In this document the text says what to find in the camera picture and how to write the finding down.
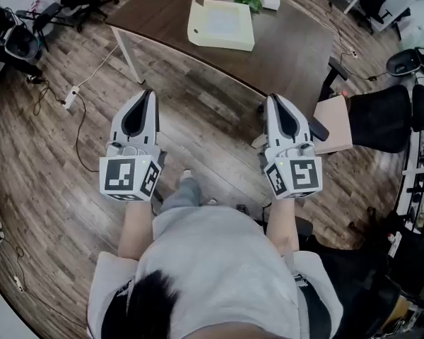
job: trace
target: white t-shirt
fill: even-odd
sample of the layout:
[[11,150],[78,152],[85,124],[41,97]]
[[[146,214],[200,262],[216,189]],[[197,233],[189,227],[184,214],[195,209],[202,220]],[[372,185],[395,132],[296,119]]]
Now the white t-shirt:
[[260,226],[239,211],[175,208],[154,219],[153,235],[139,262],[99,255],[88,306],[94,339],[100,338],[117,289],[156,270],[173,278],[172,289],[179,292],[172,339],[229,322],[251,323],[284,338],[308,338],[307,319],[301,317],[307,308],[298,298],[296,273],[316,282],[313,286],[331,315],[331,336],[336,333],[342,306],[318,255],[299,251],[280,256]]

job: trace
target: wooden floor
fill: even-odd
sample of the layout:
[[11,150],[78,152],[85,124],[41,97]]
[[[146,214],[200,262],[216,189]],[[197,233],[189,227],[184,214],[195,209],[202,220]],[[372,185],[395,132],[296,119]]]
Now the wooden floor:
[[[325,14],[326,0],[289,1],[336,32]],[[106,10],[116,8],[110,5]],[[333,10],[329,16],[340,27],[345,46],[359,56],[344,56],[344,64],[361,76],[383,72],[385,61],[396,52],[395,33],[388,30],[371,37],[342,12]],[[100,20],[91,20],[81,34],[58,29],[49,39],[50,52],[38,65],[57,97],[64,99],[72,85],[87,78],[115,46],[112,31]],[[261,98],[169,49],[139,40],[134,40],[134,48],[146,84],[159,99],[158,144],[169,152],[159,191],[164,196],[173,192],[179,174],[190,167],[205,199],[214,197],[229,206],[246,204],[251,216],[259,218],[271,197],[259,173],[257,152],[249,146],[261,133],[254,113]],[[344,49],[336,35],[333,55],[339,58]],[[361,93],[387,84],[376,83],[352,76],[337,86]],[[118,49],[82,85],[88,113],[79,148],[90,167],[97,168],[98,158],[105,154],[114,114],[140,89]],[[6,238],[25,253],[20,263],[29,291],[83,328],[20,293],[1,256],[0,289],[43,338],[86,338],[85,312],[95,262],[100,251],[116,252],[124,206],[99,194],[98,175],[83,169],[76,157],[81,102],[75,101],[66,111],[48,94],[40,114],[34,116],[40,90],[12,69],[0,81],[0,219]],[[390,211],[403,162],[404,154],[360,147],[326,156],[323,192],[298,200],[296,214],[313,222],[322,242],[342,248],[358,245],[361,238],[347,229],[348,223],[355,221],[364,228],[368,206],[380,215]],[[11,247],[3,243],[1,248],[20,275]]]

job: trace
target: white cable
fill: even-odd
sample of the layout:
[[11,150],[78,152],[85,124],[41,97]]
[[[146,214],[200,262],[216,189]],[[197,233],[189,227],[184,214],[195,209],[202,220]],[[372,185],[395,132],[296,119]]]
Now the white cable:
[[116,47],[113,48],[113,50],[107,55],[107,57],[104,59],[104,61],[101,63],[101,65],[98,66],[98,68],[94,71],[93,74],[91,74],[90,78],[85,79],[82,83],[78,84],[77,86],[80,87],[82,84],[86,83],[87,81],[89,81],[97,72],[98,70],[102,67],[102,65],[105,64],[105,62],[107,61],[107,59],[110,57],[110,55],[112,55],[112,53],[118,48],[119,44],[117,44]]
[[16,276],[16,277],[17,277],[16,270],[14,270],[14,266],[13,266],[13,264],[10,262],[10,260],[9,260],[8,256],[7,256],[7,255],[5,255],[3,252],[1,252],[1,250],[0,250],[0,256],[1,256],[1,257],[3,257],[3,258],[5,258],[5,259],[8,261],[8,264],[10,265],[11,270],[13,271],[14,276]]

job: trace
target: gray pants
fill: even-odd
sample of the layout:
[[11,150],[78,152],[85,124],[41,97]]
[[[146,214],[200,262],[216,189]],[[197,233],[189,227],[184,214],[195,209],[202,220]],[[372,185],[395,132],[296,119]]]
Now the gray pants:
[[160,213],[178,207],[197,207],[201,198],[201,189],[192,178],[183,179],[179,189],[163,201]]

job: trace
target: black hair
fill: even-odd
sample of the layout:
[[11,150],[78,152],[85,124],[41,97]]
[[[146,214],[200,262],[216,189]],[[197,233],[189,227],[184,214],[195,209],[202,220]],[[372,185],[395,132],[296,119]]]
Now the black hair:
[[102,322],[101,338],[165,339],[179,292],[172,279],[157,270],[135,285],[127,308],[129,283],[117,291]]

